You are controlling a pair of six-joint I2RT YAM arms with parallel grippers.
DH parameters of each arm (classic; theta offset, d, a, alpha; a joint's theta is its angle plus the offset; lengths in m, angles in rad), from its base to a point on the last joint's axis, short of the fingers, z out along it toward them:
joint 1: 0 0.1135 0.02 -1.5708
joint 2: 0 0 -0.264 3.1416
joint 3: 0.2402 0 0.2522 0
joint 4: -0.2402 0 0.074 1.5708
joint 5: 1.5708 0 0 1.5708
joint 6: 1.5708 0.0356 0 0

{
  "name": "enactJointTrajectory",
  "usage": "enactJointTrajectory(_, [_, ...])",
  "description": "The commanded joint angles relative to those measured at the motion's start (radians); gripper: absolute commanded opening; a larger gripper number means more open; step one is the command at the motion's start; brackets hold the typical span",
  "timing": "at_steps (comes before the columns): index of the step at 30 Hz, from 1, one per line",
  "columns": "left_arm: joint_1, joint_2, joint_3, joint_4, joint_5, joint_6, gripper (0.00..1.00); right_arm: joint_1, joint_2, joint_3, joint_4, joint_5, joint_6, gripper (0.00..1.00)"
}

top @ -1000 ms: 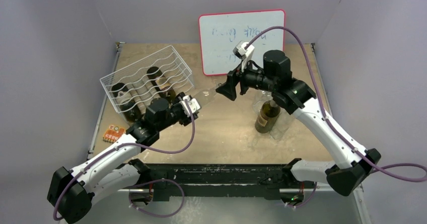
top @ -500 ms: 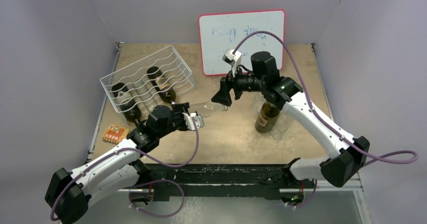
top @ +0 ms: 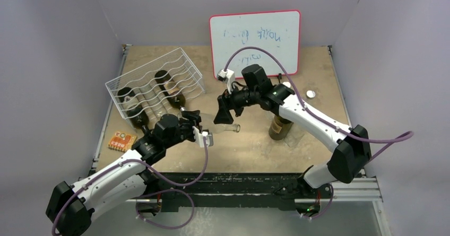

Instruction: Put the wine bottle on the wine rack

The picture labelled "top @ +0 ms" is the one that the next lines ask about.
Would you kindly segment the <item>clear bottle back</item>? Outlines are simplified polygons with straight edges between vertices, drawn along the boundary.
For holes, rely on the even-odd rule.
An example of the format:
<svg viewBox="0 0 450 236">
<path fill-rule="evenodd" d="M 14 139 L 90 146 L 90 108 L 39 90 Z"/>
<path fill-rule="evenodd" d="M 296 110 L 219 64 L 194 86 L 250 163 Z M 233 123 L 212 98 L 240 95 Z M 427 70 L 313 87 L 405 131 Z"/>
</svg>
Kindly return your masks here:
<svg viewBox="0 0 450 236">
<path fill-rule="evenodd" d="M 201 126 L 207 129 L 210 133 L 219 134 L 223 132 L 240 132 L 239 124 L 216 124 L 214 123 L 215 116 L 208 113 L 200 113 Z"/>
</svg>

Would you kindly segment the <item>dark bottle brown label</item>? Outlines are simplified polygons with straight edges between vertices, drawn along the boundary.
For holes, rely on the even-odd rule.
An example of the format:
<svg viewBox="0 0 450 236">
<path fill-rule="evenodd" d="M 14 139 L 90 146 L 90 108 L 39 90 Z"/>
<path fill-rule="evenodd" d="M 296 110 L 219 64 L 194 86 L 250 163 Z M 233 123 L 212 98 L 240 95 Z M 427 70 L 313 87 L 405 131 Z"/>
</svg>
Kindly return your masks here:
<svg viewBox="0 0 450 236">
<path fill-rule="evenodd" d="M 165 70 L 159 70 L 154 77 L 169 104 L 180 111 L 185 110 L 186 98 L 172 76 Z"/>
</svg>

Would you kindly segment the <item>clear square glass bottle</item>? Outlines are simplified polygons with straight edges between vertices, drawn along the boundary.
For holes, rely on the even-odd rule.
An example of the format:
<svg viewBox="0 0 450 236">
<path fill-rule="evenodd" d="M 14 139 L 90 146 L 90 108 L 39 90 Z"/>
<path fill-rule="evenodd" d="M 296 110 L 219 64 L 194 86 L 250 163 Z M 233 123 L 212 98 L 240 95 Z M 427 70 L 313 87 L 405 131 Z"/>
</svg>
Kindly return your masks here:
<svg viewBox="0 0 450 236">
<path fill-rule="evenodd" d="M 149 118 L 155 122 L 168 113 L 162 101 L 157 97 L 144 97 L 142 105 Z"/>
</svg>

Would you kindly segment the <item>dark bottle white label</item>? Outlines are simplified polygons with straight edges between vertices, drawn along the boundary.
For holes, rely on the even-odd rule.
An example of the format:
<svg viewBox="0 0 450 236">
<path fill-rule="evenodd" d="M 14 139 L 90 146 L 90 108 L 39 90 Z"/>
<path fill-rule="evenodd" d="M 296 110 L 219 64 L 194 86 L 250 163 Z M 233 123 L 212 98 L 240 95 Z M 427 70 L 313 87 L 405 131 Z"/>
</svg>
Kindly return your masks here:
<svg viewBox="0 0 450 236">
<path fill-rule="evenodd" d="M 140 129 L 144 135 L 147 134 L 150 131 L 148 127 L 150 120 L 140 104 L 135 92 L 129 87 L 124 87 L 120 89 L 117 94 L 119 101 L 125 109 L 125 113 L 129 117 L 132 125 L 136 129 Z"/>
</svg>

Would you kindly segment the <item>clear bottle silver cap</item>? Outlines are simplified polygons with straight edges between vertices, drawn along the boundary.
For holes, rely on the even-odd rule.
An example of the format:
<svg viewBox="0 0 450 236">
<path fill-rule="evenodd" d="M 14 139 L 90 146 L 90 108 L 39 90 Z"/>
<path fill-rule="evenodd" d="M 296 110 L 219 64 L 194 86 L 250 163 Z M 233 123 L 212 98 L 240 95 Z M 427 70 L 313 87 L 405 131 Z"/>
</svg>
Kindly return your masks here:
<svg viewBox="0 0 450 236">
<path fill-rule="evenodd" d="M 282 84 L 288 89 L 291 88 L 291 83 L 290 82 L 283 82 Z"/>
</svg>

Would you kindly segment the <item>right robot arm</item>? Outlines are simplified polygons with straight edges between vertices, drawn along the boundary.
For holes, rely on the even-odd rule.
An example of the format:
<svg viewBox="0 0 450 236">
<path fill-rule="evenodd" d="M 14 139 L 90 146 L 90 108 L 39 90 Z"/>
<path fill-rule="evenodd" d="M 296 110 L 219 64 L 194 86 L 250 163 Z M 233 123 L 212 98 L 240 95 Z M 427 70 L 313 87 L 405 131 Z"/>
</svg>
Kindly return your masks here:
<svg viewBox="0 0 450 236">
<path fill-rule="evenodd" d="M 302 196 L 311 197 L 320 186 L 334 181 L 351 183 L 370 160 L 370 147 L 361 141 L 368 136 L 364 127 L 357 125 L 352 128 L 335 122 L 298 98 L 289 84 L 272 84 L 264 69 L 257 64 L 245 67 L 242 74 L 245 85 L 235 81 L 232 70 L 218 73 L 217 80 L 225 82 L 227 89 L 218 96 L 219 109 L 214 123 L 233 124 L 232 110 L 239 117 L 245 107 L 257 104 L 312 134 L 332 152 L 332 156 L 329 161 L 304 172 L 298 182 Z"/>
</svg>

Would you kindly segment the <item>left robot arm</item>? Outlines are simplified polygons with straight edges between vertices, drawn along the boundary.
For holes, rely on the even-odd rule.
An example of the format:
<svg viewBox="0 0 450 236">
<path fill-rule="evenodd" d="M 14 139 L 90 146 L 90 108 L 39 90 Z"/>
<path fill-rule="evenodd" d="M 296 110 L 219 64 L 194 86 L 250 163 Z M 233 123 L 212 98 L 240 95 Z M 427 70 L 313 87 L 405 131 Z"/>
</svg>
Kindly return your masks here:
<svg viewBox="0 0 450 236">
<path fill-rule="evenodd" d="M 183 118 L 163 115 L 131 149 L 100 171 L 73 184 L 59 183 L 46 209 L 52 222 L 52 235 L 82 235 L 110 208 L 130 198 L 154 197 L 160 180 L 173 185 L 176 192 L 179 187 L 199 181 L 203 171 L 191 182 L 177 183 L 152 167 L 165 157 L 167 149 L 183 141 L 196 143 L 206 151 L 213 145 L 212 133 L 200 124 L 200 112 L 184 111 L 182 114 Z"/>
</svg>

